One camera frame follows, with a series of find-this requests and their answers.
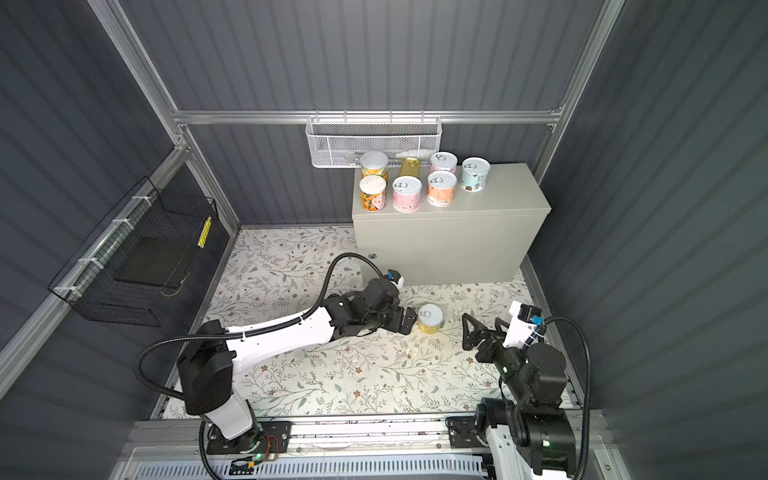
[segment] black wire basket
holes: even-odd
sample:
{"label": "black wire basket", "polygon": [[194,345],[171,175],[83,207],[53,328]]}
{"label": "black wire basket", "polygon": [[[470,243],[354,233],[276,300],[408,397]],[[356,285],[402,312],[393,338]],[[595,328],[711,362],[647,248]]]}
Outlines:
{"label": "black wire basket", "polygon": [[48,289],[88,320],[160,326],[171,320],[169,307],[216,219],[208,197],[153,189],[112,220],[117,227],[92,256],[73,256]]}

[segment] floral tablecloth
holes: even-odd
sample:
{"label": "floral tablecloth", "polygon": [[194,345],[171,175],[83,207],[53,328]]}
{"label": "floral tablecloth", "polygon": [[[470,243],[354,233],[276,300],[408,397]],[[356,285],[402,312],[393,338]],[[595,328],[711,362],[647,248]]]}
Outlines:
{"label": "floral tablecloth", "polygon": [[[242,230],[206,319],[248,325],[307,308],[331,260],[349,251],[356,245],[348,227]],[[357,260],[341,260],[329,293],[359,290],[360,278]],[[498,374],[462,350],[461,315],[469,312],[492,326],[496,316],[509,320],[512,300],[531,302],[519,271],[509,283],[407,286],[401,304],[441,306],[445,326],[439,332],[426,335],[415,327],[402,336],[381,329],[297,349],[242,372],[234,382],[258,416],[473,410],[482,397],[499,396]],[[563,400],[571,406],[567,393]],[[187,417],[182,401],[170,399],[163,417]]]}

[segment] white mesh basket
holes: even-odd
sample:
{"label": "white mesh basket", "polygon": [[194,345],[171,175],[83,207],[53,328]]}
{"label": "white mesh basket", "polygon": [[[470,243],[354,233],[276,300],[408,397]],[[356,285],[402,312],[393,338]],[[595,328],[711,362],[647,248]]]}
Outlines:
{"label": "white mesh basket", "polygon": [[422,165],[440,151],[440,119],[414,123],[326,123],[311,117],[306,122],[306,140],[310,145],[312,165],[319,168],[355,168],[360,155],[381,151],[389,157],[389,166],[415,157]]}

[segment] pink can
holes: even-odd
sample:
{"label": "pink can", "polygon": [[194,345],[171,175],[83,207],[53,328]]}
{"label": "pink can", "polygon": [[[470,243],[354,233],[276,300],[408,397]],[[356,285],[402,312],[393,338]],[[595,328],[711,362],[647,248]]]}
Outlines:
{"label": "pink can", "polygon": [[392,184],[392,205],[398,212],[408,213],[422,204],[422,182],[416,177],[397,177]]}
{"label": "pink can", "polygon": [[457,163],[458,158],[456,158],[454,154],[447,151],[439,151],[436,154],[433,154],[429,159],[429,173],[431,174],[442,170],[456,175]]}

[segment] yellow tag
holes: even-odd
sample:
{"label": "yellow tag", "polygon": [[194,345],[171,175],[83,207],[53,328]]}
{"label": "yellow tag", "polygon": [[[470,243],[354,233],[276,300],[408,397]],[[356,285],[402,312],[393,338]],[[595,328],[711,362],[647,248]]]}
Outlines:
{"label": "yellow tag", "polygon": [[208,239],[208,232],[210,231],[210,217],[208,217],[207,220],[205,220],[205,225],[203,225],[203,231],[200,232],[200,239],[197,240],[197,246],[200,248],[205,247],[205,240]]}

